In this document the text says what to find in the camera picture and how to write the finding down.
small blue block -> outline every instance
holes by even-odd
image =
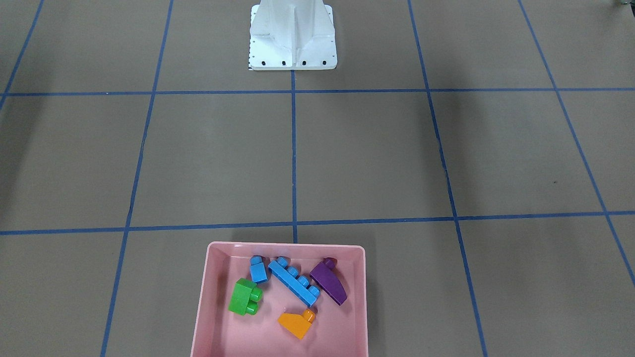
[[[256,284],[266,283],[269,281],[267,277],[267,271],[265,270],[265,264],[262,262],[262,257],[258,255],[254,255],[249,260],[251,267],[249,268],[251,272],[251,281]]]
[[[319,289],[313,285],[309,285],[309,280],[306,276],[300,275],[298,277],[298,269],[287,267],[287,265],[289,265],[289,263],[287,263],[286,259],[279,257],[269,263],[269,270],[271,274],[280,279],[295,296],[302,300],[307,307],[313,306],[319,297]]]

purple block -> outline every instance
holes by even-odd
[[[325,258],[309,273],[311,278],[321,286],[321,288],[330,296],[338,305],[342,305],[346,301],[346,291],[340,280],[333,273],[335,268],[335,260]]]

pink box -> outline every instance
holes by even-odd
[[[306,306],[275,276],[263,290],[254,316],[227,310],[235,282],[250,278],[253,255],[290,258],[300,274],[325,257],[337,259],[335,273],[348,299],[338,306],[324,291],[312,306],[313,325],[302,340],[285,330],[282,313],[302,314]],[[207,248],[191,357],[368,357],[366,319],[366,254],[351,245],[212,242]]]

toy block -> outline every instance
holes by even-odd
[[[346,301],[347,296],[342,283],[333,272],[335,264],[335,259],[326,258],[313,268],[309,276],[341,306]]]
[[[278,318],[278,322],[284,328],[289,330],[295,337],[300,340],[309,331],[316,315],[313,311],[306,309],[301,315],[284,313]]]
[[[254,255],[253,257],[251,257],[249,262],[251,264],[249,268],[251,273],[251,280],[254,283],[260,284],[269,281],[269,278],[267,277],[267,271],[265,270],[265,263],[262,262],[261,256]]]
[[[288,265],[289,263],[284,257],[278,257],[278,259],[269,263],[269,270],[307,307],[313,306],[319,297],[319,289],[309,285],[309,280],[306,276],[298,276],[298,269],[287,267]]]
[[[245,278],[240,278],[234,286],[232,299],[229,302],[229,311],[244,315],[255,315],[258,312],[257,302],[262,299],[262,289],[256,287],[256,283]]]

orange stud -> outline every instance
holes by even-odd
[[[289,332],[291,332],[295,337],[301,340],[307,331],[309,331],[309,328],[315,319],[316,314],[313,311],[306,309],[301,315],[283,313],[278,318],[278,322],[284,328],[289,330]]]

